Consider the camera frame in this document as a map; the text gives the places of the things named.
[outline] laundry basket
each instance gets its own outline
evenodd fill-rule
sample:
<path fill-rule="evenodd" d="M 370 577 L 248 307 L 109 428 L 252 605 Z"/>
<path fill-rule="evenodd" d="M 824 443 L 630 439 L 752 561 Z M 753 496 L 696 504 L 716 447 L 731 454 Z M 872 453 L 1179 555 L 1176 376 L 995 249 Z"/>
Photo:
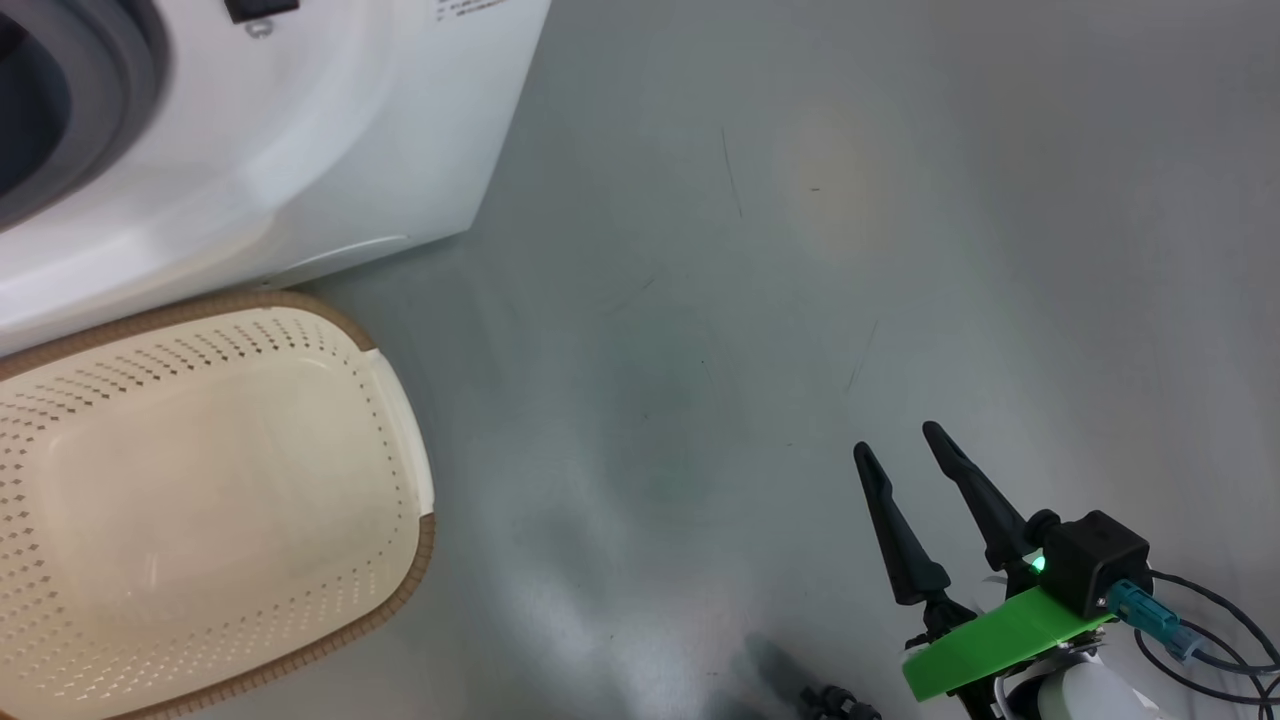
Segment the laundry basket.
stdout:
<path fill-rule="evenodd" d="M 0 716 L 174 717 L 387 621 L 435 532 L 387 360 L 297 293 L 0 359 Z"/>

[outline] cable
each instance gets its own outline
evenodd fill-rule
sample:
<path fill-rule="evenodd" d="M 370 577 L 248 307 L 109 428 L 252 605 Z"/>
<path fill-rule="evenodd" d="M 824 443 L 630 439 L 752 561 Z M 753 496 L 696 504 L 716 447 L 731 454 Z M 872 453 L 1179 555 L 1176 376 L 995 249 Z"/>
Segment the cable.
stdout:
<path fill-rule="evenodd" d="M 1239 607 L 1236 607 L 1235 603 L 1233 603 L 1231 601 L 1226 600 L 1225 597 L 1217 594 L 1216 592 L 1213 592 L 1213 591 L 1211 591 L 1211 589 L 1208 589 L 1208 588 L 1206 588 L 1206 587 L 1203 587 L 1203 585 L 1201 585 L 1198 583 L 1193 583 L 1193 582 L 1190 582 L 1190 580 L 1188 580 L 1185 578 L 1180 578 L 1178 575 L 1171 575 L 1171 574 L 1167 574 L 1167 573 L 1160 573 L 1157 570 L 1151 570 L 1149 573 L 1151 573 L 1152 578 L 1156 578 L 1158 580 L 1165 580 L 1167 583 L 1172 583 L 1175 585 L 1181 585 L 1181 587 L 1184 587 L 1187 589 L 1190 589 L 1190 591 L 1193 591 L 1193 592 L 1196 592 L 1196 593 L 1206 597 L 1207 600 L 1210 600 L 1211 602 L 1213 602 L 1219 607 L 1222 607 L 1224 610 L 1226 610 L 1228 612 L 1230 612 L 1231 616 L 1234 616 L 1242 625 L 1244 625 L 1244 628 L 1247 630 L 1249 630 L 1249 634 L 1253 635 L 1254 639 L 1258 641 L 1258 643 L 1262 646 L 1262 650 L 1266 651 L 1267 656 L 1270 656 L 1271 660 L 1274 660 L 1275 662 L 1280 664 L 1280 651 L 1276 651 L 1275 643 L 1272 643 L 1271 638 L 1267 637 L 1267 634 L 1262 630 L 1262 628 L 1260 628 L 1258 624 L 1254 623 L 1253 619 L 1249 618 L 1243 610 L 1240 610 Z M 1196 651 L 1194 657 L 1197 657 L 1198 660 L 1206 662 L 1207 665 L 1210 665 L 1212 667 L 1217 667 L 1220 670 L 1228 670 L 1228 671 L 1233 671 L 1230 669 L 1243 670 L 1243 669 L 1252 667 L 1252 666 L 1249 666 L 1249 665 L 1245 664 L 1244 657 L 1239 652 L 1236 652 L 1235 648 L 1233 648 L 1231 646 L 1226 644 L 1225 641 L 1222 641 L 1221 638 L 1219 638 L 1213 633 L 1210 633 L 1204 628 L 1201 628 L 1199 625 L 1197 625 L 1194 623 L 1190 623 L 1188 620 L 1181 620 L 1181 624 L 1184 626 L 1187 626 L 1187 628 L 1189 628 L 1189 629 L 1199 633 L 1201 635 L 1203 635 L 1206 639 L 1208 639 L 1213 644 L 1216 644 L 1216 646 L 1221 647 L 1222 650 L 1225 650 L 1226 653 L 1229 656 L 1231 656 L 1233 660 L 1235 660 L 1235 664 L 1233 665 L 1233 664 L 1230 664 L 1230 662 L 1228 662 L 1225 660 L 1220 660 L 1220 659 L 1213 657 L 1213 656 L 1211 656 L 1208 653 L 1204 653 L 1202 651 Z M 1192 682 L 1192 680 L 1189 680 L 1187 678 L 1183 678 L 1181 675 L 1174 673 L 1167 665 L 1165 665 L 1164 662 L 1158 661 L 1156 659 L 1156 656 L 1151 652 L 1151 650 L 1147 648 L 1146 642 L 1142 639 L 1142 633 L 1140 632 L 1134 630 L 1134 639 L 1138 643 L 1138 650 L 1142 651 L 1142 655 L 1147 659 L 1147 661 L 1151 662 L 1152 665 L 1155 665 L 1165 675 L 1169 675 L 1170 678 L 1172 678 L 1179 684 L 1181 684 L 1181 685 L 1184 685 L 1187 688 L 1190 688 L 1190 689 L 1193 689 L 1193 691 L 1196 691 L 1196 692 L 1198 692 L 1201 694 L 1204 694 L 1207 697 L 1212 697 L 1212 698 L 1216 698 L 1216 700 L 1222 700 L 1222 701 L 1226 701 L 1226 702 L 1235 702 L 1235 703 L 1239 703 L 1239 705 L 1254 706 L 1254 707 L 1258 708 L 1258 720 L 1274 720 L 1274 712 L 1272 712 L 1271 708 L 1275 707 L 1275 706 L 1280 706 L 1280 698 L 1272 698 L 1270 696 L 1271 696 L 1271 693 L 1277 687 L 1280 687 L 1280 678 L 1274 679 L 1270 685 L 1263 687 L 1262 685 L 1262 680 L 1260 680 L 1257 678 L 1257 675 L 1262 674 L 1262 673 L 1244 671 L 1242 674 L 1249 675 L 1249 682 L 1253 683 L 1253 687 L 1254 687 L 1254 689 L 1258 691 L 1258 696 L 1260 697 L 1251 698 L 1251 697 L 1243 697 L 1243 696 L 1233 696 L 1233 694 L 1229 694 L 1229 693 L 1215 691 L 1212 688 L 1207 688 L 1204 685 L 1201 685 L 1199 683 Z M 1280 665 L 1277 665 L 1276 669 L 1272 670 L 1272 671 L 1280 671 Z"/>
<path fill-rule="evenodd" d="M 1005 720 L 1012 720 L 1014 711 L 1009 708 L 1009 696 L 1005 694 L 1005 676 L 996 675 L 996 683 L 992 687 L 992 694 L 996 696 L 996 707 L 1000 708 L 1000 716 Z"/>
<path fill-rule="evenodd" d="M 1208 601 L 1212 602 L 1213 605 L 1217 605 L 1222 610 L 1230 612 L 1233 618 L 1235 618 L 1242 625 L 1244 625 L 1247 630 L 1249 630 L 1251 635 L 1257 638 L 1258 643 L 1262 644 L 1262 650 L 1266 651 L 1267 657 L 1270 657 L 1277 665 L 1271 665 L 1271 666 L 1249 666 L 1243 664 L 1233 665 L 1225 660 L 1220 660 L 1217 657 L 1213 657 L 1208 653 L 1202 653 L 1199 651 L 1196 651 L 1194 653 L 1197 660 L 1201 660 L 1206 665 L 1217 667 L 1219 670 L 1226 670 L 1229 673 L 1240 673 L 1242 675 L 1253 675 L 1253 674 L 1263 675 L 1271 673 L 1280 673 L 1280 651 L 1276 650 L 1276 646 L 1275 643 L 1271 642 L 1271 638 L 1268 638 L 1267 634 L 1262 632 L 1262 628 L 1260 628 L 1258 624 L 1254 623 L 1252 618 L 1245 615 L 1243 610 L 1236 607 L 1234 602 L 1206 588 L 1204 585 L 1193 583 L 1185 578 L 1179 578 L 1178 575 L 1170 575 L 1169 573 L 1161 573 L 1158 570 L 1151 570 L 1149 573 L 1151 577 L 1156 578 L 1157 580 L 1174 583 L 1175 585 L 1181 585 L 1189 591 L 1199 593 L 1206 598 L 1208 598 Z"/>
<path fill-rule="evenodd" d="M 1202 634 L 1210 642 L 1213 642 L 1215 644 L 1217 644 L 1217 646 L 1220 646 L 1222 648 L 1226 648 L 1226 646 L 1222 644 L 1221 641 L 1215 639 L 1215 635 L 1211 635 L 1210 633 L 1202 633 Z M 1138 650 L 1142 651 L 1143 657 L 1146 657 L 1148 662 L 1151 662 L 1152 665 L 1155 665 L 1157 670 L 1160 670 L 1165 675 L 1169 675 L 1174 682 L 1176 682 L 1180 685 L 1184 685 L 1184 687 L 1190 688 L 1190 689 L 1193 689 L 1193 691 L 1196 691 L 1196 692 L 1198 692 L 1198 693 L 1201 693 L 1203 696 L 1212 697 L 1212 698 L 1216 698 L 1216 700 L 1224 700 L 1226 702 L 1235 702 L 1235 703 L 1239 703 L 1239 705 L 1251 705 L 1251 706 L 1257 707 L 1260 711 L 1262 711 L 1262 710 L 1270 711 L 1272 707 L 1280 706 L 1280 697 L 1265 697 L 1265 696 L 1263 697 L 1244 697 L 1244 696 L 1238 696 L 1238 694 L 1229 694 L 1229 693 L 1224 693 L 1224 692 L 1220 692 L 1220 691 L 1215 691 L 1213 688 L 1207 688 L 1207 687 L 1204 687 L 1204 685 L 1202 685 L 1199 683 L 1196 683 L 1194 680 L 1188 680 L 1187 678 L 1183 678 L 1178 673 L 1174 673 L 1167 665 L 1165 665 L 1164 662 L 1161 662 L 1160 660 L 1156 659 L 1156 655 L 1153 652 L 1151 652 L 1151 648 L 1148 648 L 1147 643 L 1142 639 L 1142 630 L 1137 630 L 1135 629 L 1133 632 L 1133 639 L 1134 639 L 1134 642 L 1138 643 Z M 1230 653 L 1235 653 L 1235 651 L 1234 650 L 1228 650 L 1228 653 L 1229 655 Z M 1263 688 L 1262 692 L 1267 693 L 1267 689 Z"/>
<path fill-rule="evenodd" d="M 1217 667 L 1224 673 L 1235 673 L 1236 675 L 1249 675 L 1256 678 L 1258 675 L 1275 675 L 1276 673 L 1280 673 L 1280 665 L 1245 665 L 1243 660 L 1239 662 L 1228 662 L 1221 657 L 1213 657 L 1201 650 L 1193 652 L 1192 656 L 1210 667 Z"/>

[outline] green 3d-printed part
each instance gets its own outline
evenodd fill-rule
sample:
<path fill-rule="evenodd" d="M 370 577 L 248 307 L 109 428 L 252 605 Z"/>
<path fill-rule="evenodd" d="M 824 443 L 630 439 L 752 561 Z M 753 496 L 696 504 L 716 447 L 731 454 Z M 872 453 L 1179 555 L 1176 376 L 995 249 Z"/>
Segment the green 3d-printed part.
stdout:
<path fill-rule="evenodd" d="M 1082 620 L 1043 589 L 1032 588 L 911 656 L 902 675 L 915 700 L 924 702 L 1034 657 L 1111 618 Z"/>

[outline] white washing machine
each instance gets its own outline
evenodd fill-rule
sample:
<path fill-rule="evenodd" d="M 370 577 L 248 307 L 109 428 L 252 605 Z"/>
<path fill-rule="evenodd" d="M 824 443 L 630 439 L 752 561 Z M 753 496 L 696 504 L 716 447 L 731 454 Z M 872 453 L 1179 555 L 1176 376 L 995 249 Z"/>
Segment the white washing machine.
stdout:
<path fill-rule="evenodd" d="M 550 0 L 0 0 L 0 355 L 470 227 Z"/>

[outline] grey floor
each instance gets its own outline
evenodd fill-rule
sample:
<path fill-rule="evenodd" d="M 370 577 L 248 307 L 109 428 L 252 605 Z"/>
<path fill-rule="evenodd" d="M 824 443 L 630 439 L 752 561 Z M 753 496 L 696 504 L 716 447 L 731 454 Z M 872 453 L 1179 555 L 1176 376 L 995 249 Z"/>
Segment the grey floor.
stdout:
<path fill-rule="evenodd" d="M 311 287 L 419 414 L 426 583 L 204 717 L 756 720 L 805 678 L 960 717 L 896 669 L 919 612 L 850 456 L 968 600 L 925 419 L 1024 514 L 1106 509 L 1280 630 L 1276 28 L 1274 0 L 556 0 L 474 229 Z M 1115 639 L 1180 716 L 1236 716 Z"/>

